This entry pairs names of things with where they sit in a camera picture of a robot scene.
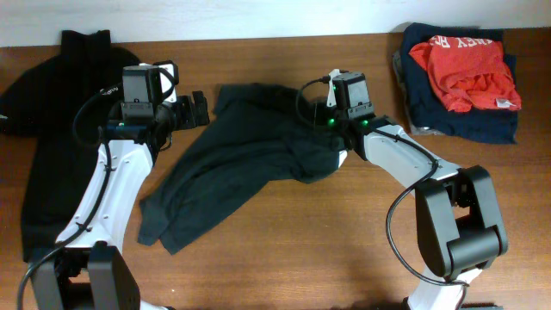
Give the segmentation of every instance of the table surface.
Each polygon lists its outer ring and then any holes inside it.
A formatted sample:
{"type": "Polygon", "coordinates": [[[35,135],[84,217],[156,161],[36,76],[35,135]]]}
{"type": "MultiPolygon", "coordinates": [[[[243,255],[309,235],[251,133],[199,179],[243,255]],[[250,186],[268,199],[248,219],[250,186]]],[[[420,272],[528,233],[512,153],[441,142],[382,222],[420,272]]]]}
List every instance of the table surface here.
{"type": "MultiPolygon", "coordinates": [[[[390,55],[401,34],[332,37],[146,42],[121,44],[145,62],[172,59],[180,68],[179,94],[203,90],[214,105],[229,83],[298,87],[333,68],[362,71],[378,115],[405,125],[402,96],[390,55]]],[[[467,302],[506,309],[551,304],[551,31],[509,30],[523,98],[517,144],[495,146],[448,136],[414,137],[442,158],[464,167],[480,164],[492,175],[510,249],[469,289],[467,302]]],[[[0,49],[0,92],[58,46],[0,49]]],[[[323,95],[314,88],[309,96],[323,95]]],[[[177,133],[158,159],[139,198],[151,193],[202,129],[177,133]]],[[[0,136],[0,308],[15,307],[21,260],[20,212],[35,138],[0,136]]],[[[134,208],[123,256],[146,301],[182,308],[326,309],[401,301],[418,284],[396,260],[385,236],[385,215],[402,190],[385,171],[351,153],[326,179],[305,185],[269,183],[235,214],[171,256],[157,242],[136,242],[141,214],[134,208]]],[[[413,199],[399,206],[394,236],[418,269],[413,199]]],[[[32,289],[26,293],[34,308],[32,289]]]]}

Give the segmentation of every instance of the wall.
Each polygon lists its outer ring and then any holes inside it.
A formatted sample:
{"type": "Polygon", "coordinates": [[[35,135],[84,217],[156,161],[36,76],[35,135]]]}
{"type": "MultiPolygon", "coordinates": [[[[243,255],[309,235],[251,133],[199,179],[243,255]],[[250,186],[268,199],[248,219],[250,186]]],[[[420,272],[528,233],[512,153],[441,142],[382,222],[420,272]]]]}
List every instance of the wall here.
{"type": "Polygon", "coordinates": [[[0,47],[58,44],[62,29],[129,42],[386,33],[407,22],[551,26],[551,1],[0,0],[0,47]]]}

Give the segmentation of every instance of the red shirt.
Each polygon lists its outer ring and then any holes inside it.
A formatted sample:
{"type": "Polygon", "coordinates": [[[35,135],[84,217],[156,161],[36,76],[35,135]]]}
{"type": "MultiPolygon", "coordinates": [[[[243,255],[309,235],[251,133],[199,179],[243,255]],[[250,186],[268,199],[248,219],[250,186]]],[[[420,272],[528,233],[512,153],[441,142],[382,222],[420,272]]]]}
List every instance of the red shirt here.
{"type": "Polygon", "coordinates": [[[414,46],[410,55],[427,71],[448,111],[521,108],[501,42],[436,35],[414,46]]]}

